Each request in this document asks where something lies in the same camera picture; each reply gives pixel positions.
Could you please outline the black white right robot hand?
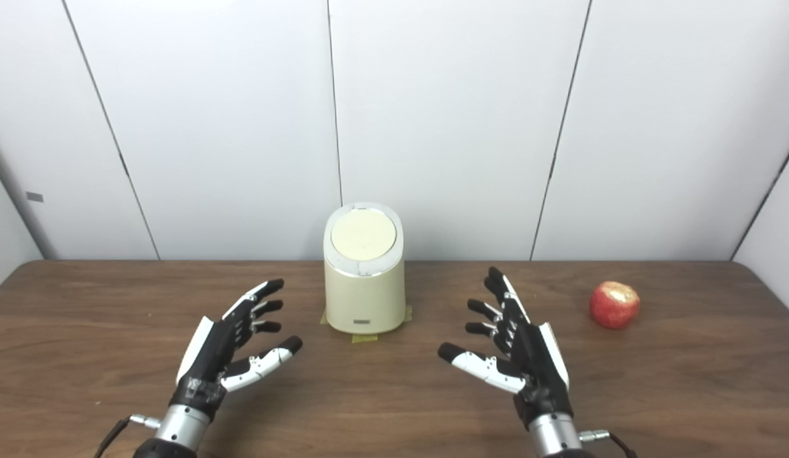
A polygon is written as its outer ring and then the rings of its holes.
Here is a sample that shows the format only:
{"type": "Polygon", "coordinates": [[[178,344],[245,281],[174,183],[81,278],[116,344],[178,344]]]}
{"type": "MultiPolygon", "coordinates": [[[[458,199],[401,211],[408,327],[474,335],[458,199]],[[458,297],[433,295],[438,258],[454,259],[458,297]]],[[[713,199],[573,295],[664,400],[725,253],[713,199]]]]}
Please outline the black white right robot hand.
{"type": "Polygon", "coordinates": [[[484,285],[496,299],[493,307],[476,299],[468,309],[487,318],[467,323],[465,331],[484,335],[500,351],[499,356],[465,350],[444,342],[437,354],[453,367],[513,395],[520,423],[526,430],[541,417],[572,419],[569,375],[549,323],[534,324],[507,275],[489,267],[484,285]]]}

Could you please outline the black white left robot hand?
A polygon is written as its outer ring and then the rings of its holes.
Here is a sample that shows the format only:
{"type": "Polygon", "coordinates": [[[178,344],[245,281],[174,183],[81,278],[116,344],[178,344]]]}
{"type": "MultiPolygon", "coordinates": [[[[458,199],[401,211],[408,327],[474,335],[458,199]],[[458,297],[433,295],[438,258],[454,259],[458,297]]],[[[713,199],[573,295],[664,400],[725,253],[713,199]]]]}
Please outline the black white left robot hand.
{"type": "Polygon", "coordinates": [[[281,330],[281,324],[262,317],[281,310],[283,302],[269,296],[283,287],[284,279],[264,281],[237,299],[220,319],[202,317],[183,354],[171,406],[197,410],[213,421],[228,393],[263,380],[302,348],[302,339],[290,336],[257,356],[234,358],[256,334],[281,330]]]}

